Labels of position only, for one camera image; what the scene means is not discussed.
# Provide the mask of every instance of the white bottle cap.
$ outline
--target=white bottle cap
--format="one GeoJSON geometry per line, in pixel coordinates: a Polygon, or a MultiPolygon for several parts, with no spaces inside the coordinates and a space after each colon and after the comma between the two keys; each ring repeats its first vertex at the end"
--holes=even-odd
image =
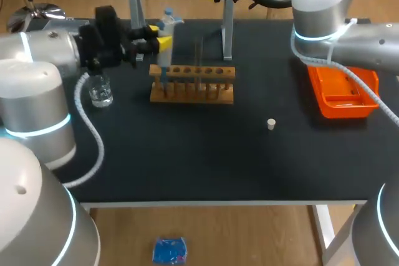
{"type": "Polygon", "coordinates": [[[274,125],[276,125],[276,120],[273,118],[270,118],[267,120],[267,129],[269,130],[273,130],[274,129],[274,125]]]}

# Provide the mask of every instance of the white cable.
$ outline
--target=white cable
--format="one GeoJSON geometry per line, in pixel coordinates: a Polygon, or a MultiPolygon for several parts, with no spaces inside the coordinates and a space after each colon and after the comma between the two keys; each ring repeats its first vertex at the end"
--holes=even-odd
{"type": "Polygon", "coordinates": [[[345,73],[346,75],[348,75],[350,78],[353,79],[354,82],[356,82],[357,84],[360,85],[360,87],[362,89],[364,89],[364,91],[366,93],[368,93],[368,95],[371,97],[371,99],[373,99],[373,101],[375,103],[377,103],[380,108],[382,109],[382,111],[396,124],[396,126],[399,126],[399,118],[392,112],[392,110],[390,110],[390,108],[380,99],[379,96],[377,96],[373,90],[368,87],[368,85],[366,83],[364,83],[364,81],[362,79],[360,79],[355,73],[353,73],[351,70],[349,70],[348,68],[346,68],[345,66],[337,63],[337,62],[333,62],[333,61],[328,61],[327,59],[316,59],[314,57],[308,57],[308,56],[304,56],[302,54],[300,54],[297,49],[295,48],[295,27],[292,28],[292,34],[291,34],[291,50],[292,52],[295,54],[296,57],[298,57],[301,61],[303,61],[303,63],[307,64],[307,65],[324,65],[324,66],[329,66],[329,67],[335,67],[339,70],[341,70],[343,73],[345,73]]]}
{"type": "Polygon", "coordinates": [[[87,180],[91,179],[95,175],[95,173],[100,169],[101,164],[104,160],[104,154],[105,154],[104,143],[102,142],[100,134],[95,129],[92,122],[89,120],[89,118],[86,115],[86,112],[82,106],[82,100],[81,100],[82,89],[83,89],[83,86],[84,86],[85,82],[87,81],[87,79],[89,79],[89,77],[90,77],[90,75],[88,73],[84,73],[79,78],[79,80],[77,81],[76,86],[75,86],[74,99],[75,99],[75,105],[76,105],[77,111],[79,112],[80,117],[82,117],[84,123],[87,125],[87,128],[93,134],[93,137],[94,137],[95,141],[97,142],[97,146],[99,148],[99,155],[97,156],[97,160],[96,160],[94,166],[92,167],[92,169],[90,171],[88,171],[88,173],[86,173],[84,176],[80,177],[79,179],[76,179],[76,180],[68,182],[68,183],[64,183],[63,185],[66,188],[76,187],[76,186],[81,185],[82,183],[86,182],[87,180]]]}

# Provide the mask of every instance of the black tabletop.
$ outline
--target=black tabletop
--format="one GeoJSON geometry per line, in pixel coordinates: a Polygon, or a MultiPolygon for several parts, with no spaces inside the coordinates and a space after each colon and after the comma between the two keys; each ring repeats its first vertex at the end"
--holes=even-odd
{"type": "MultiPolygon", "coordinates": [[[[31,30],[42,26],[35,21],[31,30]]],[[[219,27],[206,20],[177,26],[173,63],[195,64],[203,41],[202,65],[236,67],[234,105],[150,103],[153,58],[136,70],[107,70],[110,107],[92,107],[84,93],[105,161],[71,190],[80,202],[362,200],[395,172],[399,130],[382,111],[366,120],[321,116],[306,67],[290,51],[292,21],[236,21],[231,62],[223,61],[219,27]],[[273,131],[268,118],[277,122],[273,131]]],[[[378,76],[381,97],[399,112],[396,77],[378,76]]],[[[63,182],[97,157],[73,104],[75,82],[64,82],[77,154],[55,172],[63,182]]]]}

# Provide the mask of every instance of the test tube rack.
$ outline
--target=test tube rack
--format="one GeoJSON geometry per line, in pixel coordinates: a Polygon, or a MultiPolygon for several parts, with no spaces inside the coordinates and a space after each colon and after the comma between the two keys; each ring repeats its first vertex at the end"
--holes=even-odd
{"type": "Polygon", "coordinates": [[[172,65],[166,68],[166,80],[162,79],[166,83],[161,82],[161,74],[161,67],[150,66],[150,76],[155,78],[152,84],[151,102],[234,103],[233,82],[236,77],[234,67],[172,65]]]}

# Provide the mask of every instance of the orange plastic container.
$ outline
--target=orange plastic container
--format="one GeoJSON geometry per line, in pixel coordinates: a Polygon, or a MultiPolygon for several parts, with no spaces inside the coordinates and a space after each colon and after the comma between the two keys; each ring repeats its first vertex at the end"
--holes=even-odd
{"type": "MultiPolygon", "coordinates": [[[[349,68],[378,96],[378,76],[374,71],[349,68]]],[[[345,73],[330,67],[308,67],[310,80],[326,118],[365,118],[378,105],[345,73]]]]}

